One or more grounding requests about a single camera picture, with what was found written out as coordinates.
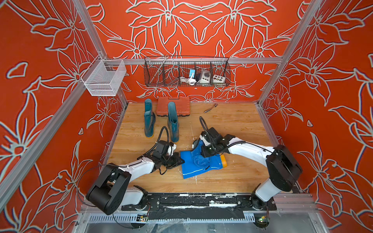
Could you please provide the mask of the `white power adapter box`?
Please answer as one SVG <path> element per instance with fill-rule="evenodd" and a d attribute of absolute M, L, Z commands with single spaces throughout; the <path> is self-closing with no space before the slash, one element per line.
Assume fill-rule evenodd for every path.
<path fill-rule="evenodd" d="M 200 74 L 200 78 L 198 80 L 198 84 L 209 84 L 210 83 L 211 74 L 207 70 L 202 70 Z"/>

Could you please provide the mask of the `blue white small box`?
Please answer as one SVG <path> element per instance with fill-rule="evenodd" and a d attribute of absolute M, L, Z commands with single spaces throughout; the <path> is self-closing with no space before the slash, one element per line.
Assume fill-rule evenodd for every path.
<path fill-rule="evenodd" d="M 190 79 L 194 79 L 194 77 L 195 77 L 195 72 L 196 72 L 196 71 L 195 71 L 194 69 L 190 69 L 190 70 L 189 70 L 189 78 L 190 78 Z"/>

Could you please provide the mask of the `blue rubber boot orange sole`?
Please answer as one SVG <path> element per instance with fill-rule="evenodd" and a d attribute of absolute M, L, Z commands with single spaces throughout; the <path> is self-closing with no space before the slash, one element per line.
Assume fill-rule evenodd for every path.
<path fill-rule="evenodd" d="M 217 160 L 216 165 L 210 167 L 207 170 L 202 170 L 202 169 L 196 170 L 191 167 L 191 157 L 190 157 L 191 151 L 182 151 L 180 155 L 181 155 L 181 158 L 184 159 L 185 161 L 185 163 L 182 164 L 182 175 L 184 179 L 195 177 L 195 176 L 204 174 L 212 170 L 222 170 L 223 168 L 226 168 L 228 166 L 224 155 L 219 155 L 219 156 L 212 156 L 216 158 Z"/>

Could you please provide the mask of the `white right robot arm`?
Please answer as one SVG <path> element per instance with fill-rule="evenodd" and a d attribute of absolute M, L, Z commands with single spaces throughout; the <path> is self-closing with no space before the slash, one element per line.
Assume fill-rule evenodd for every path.
<path fill-rule="evenodd" d="M 261 210 L 280 192 L 290 192 L 303 170 L 284 145 L 266 147 L 244 141 L 233 135 L 222 136 L 213 127 L 201 133 L 202 156 L 213 157 L 223 153 L 243 156 L 265 166 L 269 178 L 253 191 L 250 203 Z"/>

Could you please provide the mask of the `white socket box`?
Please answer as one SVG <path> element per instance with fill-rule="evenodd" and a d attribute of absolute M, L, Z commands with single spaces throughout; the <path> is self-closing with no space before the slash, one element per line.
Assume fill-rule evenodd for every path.
<path fill-rule="evenodd" d="M 225 85 L 226 78 L 224 76 L 213 75 L 213 84 L 214 85 Z"/>

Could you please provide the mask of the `clear plastic wall bin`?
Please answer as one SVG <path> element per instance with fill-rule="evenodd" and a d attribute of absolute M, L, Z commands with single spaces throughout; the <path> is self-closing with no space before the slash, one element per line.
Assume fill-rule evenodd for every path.
<path fill-rule="evenodd" d="M 102 60 L 96 60 L 82 77 L 91 96 L 116 96 L 127 72 L 121 61 L 116 70 L 108 70 Z"/>

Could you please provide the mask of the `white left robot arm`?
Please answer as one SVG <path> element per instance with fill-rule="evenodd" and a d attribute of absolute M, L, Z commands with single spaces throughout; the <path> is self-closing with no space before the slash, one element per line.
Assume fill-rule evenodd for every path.
<path fill-rule="evenodd" d="M 86 199 L 106 215 L 113 214 L 123 206 L 133 206 L 142 210 L 148 206 L 149 193 L 138 185 L 130 187 L 129 183 L 143 175 L 160 171 L 161 166 L 170 170 L 184 163 L 178 152 L 172 155 L 166 153 L 159 157 L 141 156 L 133 163 L 120 166 L 110 163 L 102 169 L 86 194 Z"/>

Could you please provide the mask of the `teal rubber boot orange sole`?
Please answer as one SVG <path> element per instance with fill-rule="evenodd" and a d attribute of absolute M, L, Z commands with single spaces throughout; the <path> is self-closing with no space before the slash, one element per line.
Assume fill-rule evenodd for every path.
<path fill-rule="evenodd" d="M 155 113 L 153 112 L 153 103 L 151 99 L 146 99 L 144 104 L 144 133 L 146 137 L 152 137 L 155 124 Z"/>

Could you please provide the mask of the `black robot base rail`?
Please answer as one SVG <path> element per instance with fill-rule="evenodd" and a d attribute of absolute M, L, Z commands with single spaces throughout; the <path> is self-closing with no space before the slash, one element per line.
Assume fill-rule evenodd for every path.
<path fill-rule="evenodd" d="M 255 222 L 260 214 L 276 211 L 271 198 L 261 210 L 254 209 L 251 194 L 235 193 L 150 193 L 145 206 L 121 206 L 122 211 L 143 211 L 149 220 L 245 221 Z"/>

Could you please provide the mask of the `blue microfiber cloth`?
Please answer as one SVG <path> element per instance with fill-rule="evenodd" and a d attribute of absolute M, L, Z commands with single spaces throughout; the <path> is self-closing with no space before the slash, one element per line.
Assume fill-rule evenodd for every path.
<path fill-rule="evenodd" d="M 193 150 L 191 151 L 191 167 L 194 169 L 207 170 L 216 165 L 217 160 L 214 157 L 204 157 L 202 155 L 202 146 L 204 145 L 199 139 L 195 140 L 192 144 Z"/>

